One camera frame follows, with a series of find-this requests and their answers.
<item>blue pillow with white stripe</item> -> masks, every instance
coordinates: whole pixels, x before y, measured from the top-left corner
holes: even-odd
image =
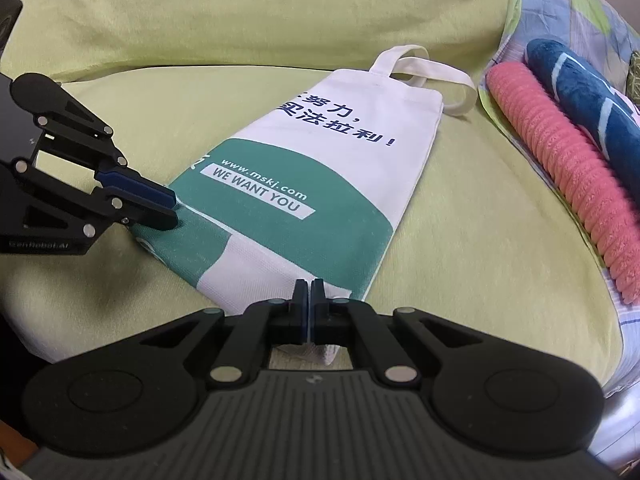
[[[555,40],[532,40],[525,62],[562,111],[609,161],[640,206],[640,115],[583,57]]]

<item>pink towel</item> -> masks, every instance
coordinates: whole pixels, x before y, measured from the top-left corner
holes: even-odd
[[[494,66],[486,82],[504,115],[564,194],[609,267],[625,303],[640,298],[640,218],[607,161],[528,67]]]

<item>bag handle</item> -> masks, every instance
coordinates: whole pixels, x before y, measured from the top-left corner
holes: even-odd
[[[427,79],[462,85],[465,89],[464,99],[457,103],[445,104],[443,112],[447,115],[458,116],[467,113],[474,107],[478,99],[478,89],[465,72],[421,57],[402,57],[412,50],[427,52],[420,45],[395,46],[380,53],[369,71],[386,77],[390,77],[392,73],[413,75],[414,77],[408,81],[411,86],[423,86]]]

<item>ribbed gray panel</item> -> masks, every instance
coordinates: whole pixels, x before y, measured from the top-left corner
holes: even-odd
[[[33,480],[615,478],[586,452],[530,463],[481,454],[433,422],[416,394],[378,386],[365,371],[285,370],[212,394],[153,449],[106,460],[43,449],[23,471]]]

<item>metal pin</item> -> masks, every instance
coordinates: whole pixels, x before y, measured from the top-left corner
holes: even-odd
[[[209,375],[214,381],[218,381],[219,383],[235,383],[242,377],[242,370],[235,366],[219,366],[213,368]]]
[[[29,169],[29,166],[23,160],[19,160],[15,163],[15,171],[18,173],[25,173]]]
[[[93,238],[95,236],[95,227],[91,224],[85,224],[82,228],[82,232],[87,238]]]
[[[418,372],[410,366],[392,366],[385,370],[385,377],[395,383],[409,383],[418,376]]]

